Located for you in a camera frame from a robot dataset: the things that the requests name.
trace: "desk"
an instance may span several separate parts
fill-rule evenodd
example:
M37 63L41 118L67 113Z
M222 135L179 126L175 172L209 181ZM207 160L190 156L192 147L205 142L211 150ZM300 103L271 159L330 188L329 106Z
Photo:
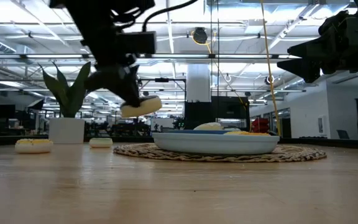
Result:
M358 149L319 148L327 159L238 164L0 146L0 223L358 223Z

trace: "sponge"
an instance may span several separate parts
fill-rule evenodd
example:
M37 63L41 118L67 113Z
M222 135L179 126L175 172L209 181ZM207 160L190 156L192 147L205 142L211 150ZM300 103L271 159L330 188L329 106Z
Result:
M161 99L158 96L145 96L140 98L140 106L133 107L127 103L121 105L121 116L130 118L134 116L142 116L153 113L161 109Z

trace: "foam block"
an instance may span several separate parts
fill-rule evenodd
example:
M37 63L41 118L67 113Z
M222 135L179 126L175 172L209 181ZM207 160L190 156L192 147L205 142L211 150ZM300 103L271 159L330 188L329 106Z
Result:
M140 107L133 107L127 103L121 105L121 116L130 118L153 113L161 109L161 99L158 96L145 96L140 98Z
M89 146L92 148L110 148L112 140L111 138L92 138L89 140Z
M53 142L48 139L20 139L15 144L15 152L21 154L49 153Z

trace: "woven placemat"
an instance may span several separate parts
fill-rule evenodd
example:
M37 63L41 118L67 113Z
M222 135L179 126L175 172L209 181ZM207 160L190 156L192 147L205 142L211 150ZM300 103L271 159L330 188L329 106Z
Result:
M289 145L277 145L272 153L261 155L216 155L172 152L160 149L154 143L118 146L114 148L114 152L125 156L148 159L198 162L302 162L327 157L326 153L319 149Z

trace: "white pillar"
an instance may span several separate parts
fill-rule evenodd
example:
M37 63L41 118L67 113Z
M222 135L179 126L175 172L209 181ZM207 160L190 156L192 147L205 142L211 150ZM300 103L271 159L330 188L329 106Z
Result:
M187 67L187 102L211 102L211 72L208 64Z

